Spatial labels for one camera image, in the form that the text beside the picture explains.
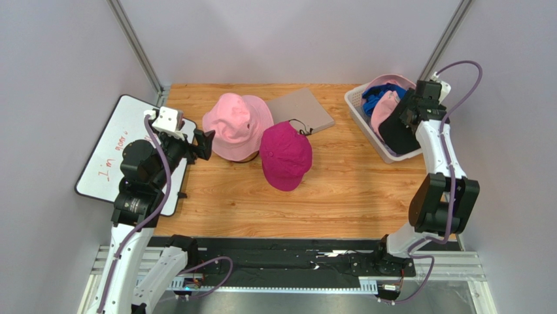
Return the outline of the pink bucket hat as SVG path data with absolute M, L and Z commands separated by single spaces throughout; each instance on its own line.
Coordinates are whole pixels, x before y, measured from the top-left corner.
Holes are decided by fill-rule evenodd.
M 264 131 L 273 125 L 271 111 L 263 99 L 234 93 L 222 94 L 202 118 L 203 130 L 215 132 L 213 152 L 233 162 L 259 151 Z

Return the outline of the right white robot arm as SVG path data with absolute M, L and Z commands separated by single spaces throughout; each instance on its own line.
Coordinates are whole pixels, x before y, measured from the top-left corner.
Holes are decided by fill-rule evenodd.
M 425 244 L 462 233 L 479 196 L 479 183 L 458 163 L 441 92 L 440 82 L 418 81 L 379 128 L 395 153 L 421 149 L 426 166 L 425 179 L 410 202 L 408 222 L 378 246 L 374 263 L 381 274 L 400 274 Z

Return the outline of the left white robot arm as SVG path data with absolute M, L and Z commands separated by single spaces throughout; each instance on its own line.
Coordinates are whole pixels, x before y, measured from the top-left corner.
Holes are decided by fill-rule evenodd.
M 111 241 L 101 281 L 88 313 L 151 313 L 178 272 L 197 255 L 197 241 L 171 236 L 155 266 L 137 281 L 141 260 L 171 192 L 171 175 L 182 160 L 189 164 L 212 154 L 214 131 L 194 131 L 195 143 L 148 130 L 122 152 L 123 178 L 114 201 Z

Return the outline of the black NY baseball cap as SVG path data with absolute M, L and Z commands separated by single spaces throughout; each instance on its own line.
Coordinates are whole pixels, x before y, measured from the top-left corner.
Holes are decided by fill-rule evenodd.
M 408 154 L 420 148 L 415 137 L 418 100 L 415 89 L 408 89 L 388 118 L 379 126 L 383 142 L 398 155 Z

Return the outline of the magenta baseball cap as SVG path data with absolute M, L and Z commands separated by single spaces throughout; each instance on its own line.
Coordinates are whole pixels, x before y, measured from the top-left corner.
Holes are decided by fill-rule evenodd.
M 312 167 L 310 141 L 288 121 L 264 131 L 259 153 L 265 179 L 284 192 L 295 190 Z

